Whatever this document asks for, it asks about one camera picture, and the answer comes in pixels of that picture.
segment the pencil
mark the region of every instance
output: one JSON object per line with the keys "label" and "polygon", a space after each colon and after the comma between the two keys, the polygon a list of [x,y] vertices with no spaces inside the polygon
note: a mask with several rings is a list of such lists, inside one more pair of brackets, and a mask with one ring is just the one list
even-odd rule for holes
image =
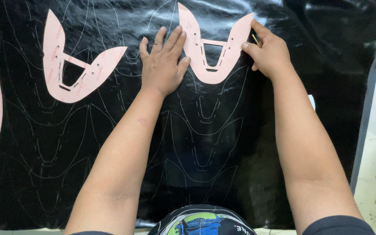
{"label": "pencil", "polygon": [[256,41],[256,44],[258,45],[258,47],[259,47],[259,48],[262,48],[261,45],[259,45],[258,40],[256,40],[255,35],[252,34],[252,37],[253,37],[253,39]]}

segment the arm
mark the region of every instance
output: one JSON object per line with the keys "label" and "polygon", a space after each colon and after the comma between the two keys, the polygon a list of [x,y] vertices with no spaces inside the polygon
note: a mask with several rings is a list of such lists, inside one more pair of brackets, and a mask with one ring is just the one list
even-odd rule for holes
{"label": "arm", "polygon": [[140,187],[148,160],[154,126],[164,98],[181,83],[191,59],[177,66],[186,34],[178,26],[162,48],[162,27],[152,48],[140,43],[142,88],[103,144],[91,172],[76,198],[64,234],[102,231],[133,234]]}
{"label": "arm", "polygon": [[363,219],[333,144],[295,72],[284,40],[252,21],[262,40],[242,45],[274,87],[275,134],[285,187],[297,234],[332,215]]}

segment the fingernail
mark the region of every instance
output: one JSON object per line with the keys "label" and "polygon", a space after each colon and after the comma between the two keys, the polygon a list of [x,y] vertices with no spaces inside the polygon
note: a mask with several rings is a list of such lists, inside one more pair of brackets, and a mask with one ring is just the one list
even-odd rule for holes
{"label": "fingernail", "polygon": [[244,49],[246,49],[246,47],[248,46],[249,44],[247,44],[247,43],[242,43],[242,49],[244,50]]}

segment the right hand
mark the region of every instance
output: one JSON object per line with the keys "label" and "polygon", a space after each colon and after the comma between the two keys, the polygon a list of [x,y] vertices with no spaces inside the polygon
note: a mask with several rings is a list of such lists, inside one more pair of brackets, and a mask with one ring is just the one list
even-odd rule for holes
{"label": "right hand", "polygon": [[262,48],[259,48],[258,45],[248,42],[242,44],[242,49],[254,60],[252,71],[259,69],[260,72],[274,82],[274,78],[280,72],[291,68],[294,69],[285,41],[274,35],[255,19],[252,20],[251,25],[261,39],[259,45],[262,46]]}

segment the person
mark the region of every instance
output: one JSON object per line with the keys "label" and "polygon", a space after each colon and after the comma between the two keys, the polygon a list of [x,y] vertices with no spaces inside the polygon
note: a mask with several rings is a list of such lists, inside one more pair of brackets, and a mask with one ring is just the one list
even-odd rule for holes
{"label": "person", "polygon": [[[274,87],[275,133],[288,200],[297,234],[373,235],[353,200],[333,144],[294,70],[284,40],[253,20],[260,48],[242,49]],[[134,233],[140,187],[150,141],[164,98],[174,92],[191,62],[180,60],[186,33],[179,25],[163,45],[166,28],[140,43],[142,87],[103,144],[79,192],[65,235]],[[151,234],[253,234],[235,212],[211,205],[181,208],[159,222]]]}

